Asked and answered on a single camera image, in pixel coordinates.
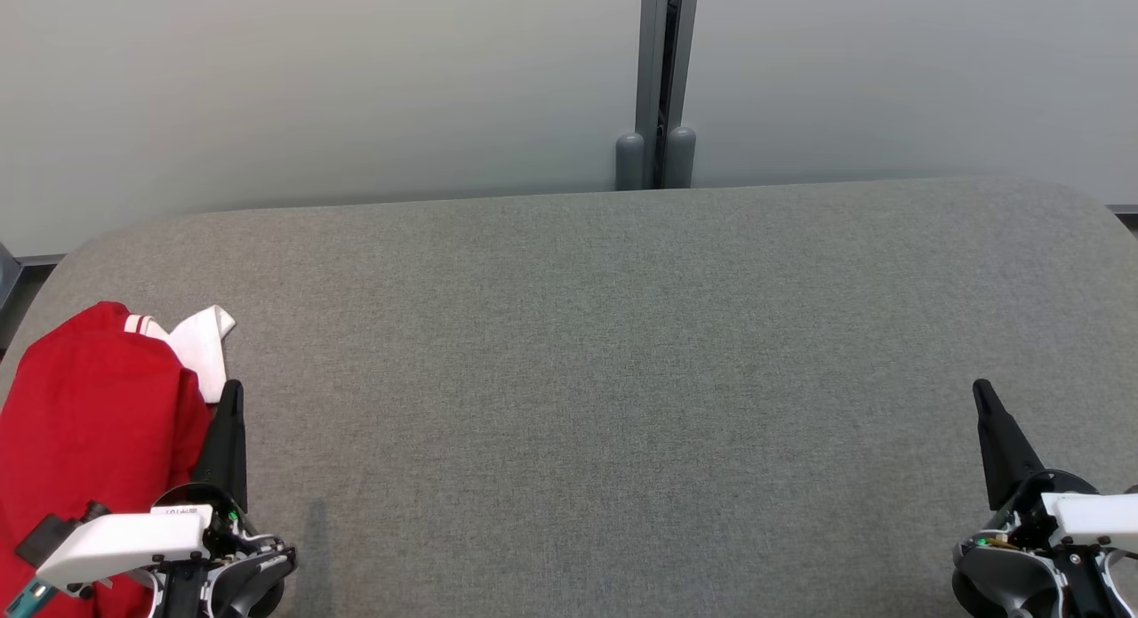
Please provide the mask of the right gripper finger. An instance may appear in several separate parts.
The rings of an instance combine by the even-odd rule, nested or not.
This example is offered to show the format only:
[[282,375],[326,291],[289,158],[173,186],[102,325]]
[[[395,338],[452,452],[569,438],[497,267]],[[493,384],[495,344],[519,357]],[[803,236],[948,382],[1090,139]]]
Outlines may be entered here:
[[989,509],[998,511],[1016,496],[1021,484],[1044,471],[1044,464],[992,384],[975,380],[972,392],[987,500]]

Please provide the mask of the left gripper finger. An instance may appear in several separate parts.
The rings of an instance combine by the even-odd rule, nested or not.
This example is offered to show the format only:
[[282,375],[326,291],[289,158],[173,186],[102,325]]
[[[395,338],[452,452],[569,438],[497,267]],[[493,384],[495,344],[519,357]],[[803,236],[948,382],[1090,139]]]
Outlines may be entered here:
[[248,511],[244,384],[239,380],[224,384],[222,397],[212,409],[211,428],[204,436],[192,481],[216,487],[236,501],[240,511]]

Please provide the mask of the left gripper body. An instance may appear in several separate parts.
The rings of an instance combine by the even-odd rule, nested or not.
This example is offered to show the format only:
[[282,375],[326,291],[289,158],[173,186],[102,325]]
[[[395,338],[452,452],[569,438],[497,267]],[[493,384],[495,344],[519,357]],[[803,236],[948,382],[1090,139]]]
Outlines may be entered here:
[[151,590],[147,618],[269,618],[292,570],[292,545],[253,529],[228,494],[183,485],[146,513],[81,525],[36,578],[82,598],[114,576],[131,576]]

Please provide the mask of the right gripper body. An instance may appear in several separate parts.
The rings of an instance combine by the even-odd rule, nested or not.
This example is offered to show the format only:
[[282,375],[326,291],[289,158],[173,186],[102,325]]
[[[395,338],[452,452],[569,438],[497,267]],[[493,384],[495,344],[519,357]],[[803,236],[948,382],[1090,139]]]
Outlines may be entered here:
[[1138,486],[1102,495],[1066,471],[1030,472],[978,533],[978,545],[1032,557],[1070,549],[1138,557]]

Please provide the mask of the red shorts with white trim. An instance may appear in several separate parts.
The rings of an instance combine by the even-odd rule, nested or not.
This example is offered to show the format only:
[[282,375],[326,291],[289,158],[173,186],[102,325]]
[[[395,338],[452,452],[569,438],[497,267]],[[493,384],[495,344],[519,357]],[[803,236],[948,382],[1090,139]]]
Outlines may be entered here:
[[165,341],[56,332],[33,343],[0,407],[0,613],[33,576],[17,542],[90,501],[146,512],[190,476],[211,425],[195,372]]

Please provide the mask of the grey partition leg with caster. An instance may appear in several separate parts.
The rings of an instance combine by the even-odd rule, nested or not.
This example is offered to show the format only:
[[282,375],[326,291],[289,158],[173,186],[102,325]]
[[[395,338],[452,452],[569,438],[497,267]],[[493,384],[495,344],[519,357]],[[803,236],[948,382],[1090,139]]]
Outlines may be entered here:
[[5,316],[5,307],[11,300],[13,290],[20,281],[23,266],[20,262],[13,257],[13,254],[0,242],[0,321]]

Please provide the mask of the grey fabric sofa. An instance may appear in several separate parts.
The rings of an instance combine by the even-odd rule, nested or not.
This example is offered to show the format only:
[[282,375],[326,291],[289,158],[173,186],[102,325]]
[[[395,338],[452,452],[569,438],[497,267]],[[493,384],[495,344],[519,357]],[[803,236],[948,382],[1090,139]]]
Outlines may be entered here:
[[972,384],[1138,483],[1138,238],[1017,178],[195,214],[61,259],[0,363],[98,300],[236,318],[279,618],[965,618]]

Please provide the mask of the grey metal partition post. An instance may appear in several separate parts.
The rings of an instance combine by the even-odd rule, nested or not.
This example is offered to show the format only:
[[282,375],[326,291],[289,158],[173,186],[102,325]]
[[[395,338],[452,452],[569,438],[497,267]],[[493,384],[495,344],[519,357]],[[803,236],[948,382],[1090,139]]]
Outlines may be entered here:
[[698,0],[641,0],[637,116],[615,141],[615,188],[688,189],[698,135],[684,124]]

